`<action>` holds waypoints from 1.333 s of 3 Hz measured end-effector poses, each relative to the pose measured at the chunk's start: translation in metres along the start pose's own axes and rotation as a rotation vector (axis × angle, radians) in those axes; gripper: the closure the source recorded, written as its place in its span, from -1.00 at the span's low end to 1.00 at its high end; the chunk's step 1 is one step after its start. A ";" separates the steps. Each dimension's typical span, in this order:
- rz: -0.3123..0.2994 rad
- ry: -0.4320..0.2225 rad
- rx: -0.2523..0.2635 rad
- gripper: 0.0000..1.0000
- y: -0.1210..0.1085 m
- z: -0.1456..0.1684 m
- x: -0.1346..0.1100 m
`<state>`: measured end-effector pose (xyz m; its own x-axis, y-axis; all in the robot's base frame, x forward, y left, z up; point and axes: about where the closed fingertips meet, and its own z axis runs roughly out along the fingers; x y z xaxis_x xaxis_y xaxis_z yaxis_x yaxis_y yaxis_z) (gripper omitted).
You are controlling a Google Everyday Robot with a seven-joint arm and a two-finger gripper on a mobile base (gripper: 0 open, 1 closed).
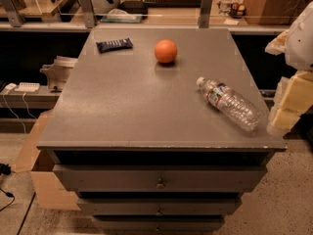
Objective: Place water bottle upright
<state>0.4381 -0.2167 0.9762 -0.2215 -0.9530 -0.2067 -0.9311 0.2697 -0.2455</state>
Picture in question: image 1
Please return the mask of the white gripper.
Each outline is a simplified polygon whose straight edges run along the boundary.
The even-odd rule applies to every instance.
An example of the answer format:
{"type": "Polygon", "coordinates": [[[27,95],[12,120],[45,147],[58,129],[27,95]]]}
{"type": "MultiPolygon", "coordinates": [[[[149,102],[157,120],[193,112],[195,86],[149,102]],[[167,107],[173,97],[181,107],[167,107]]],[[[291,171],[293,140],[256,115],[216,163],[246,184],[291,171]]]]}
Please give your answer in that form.
{"type": "Polygon", "coordinates": [[[313,2],[292,23],[290,31],[284,30],[267,44],[265,52],[285,52],[286,63],[298,70],[291,78],[281,78],[268,117],[267,132],[284,136],[313,106],[313,2]]]}

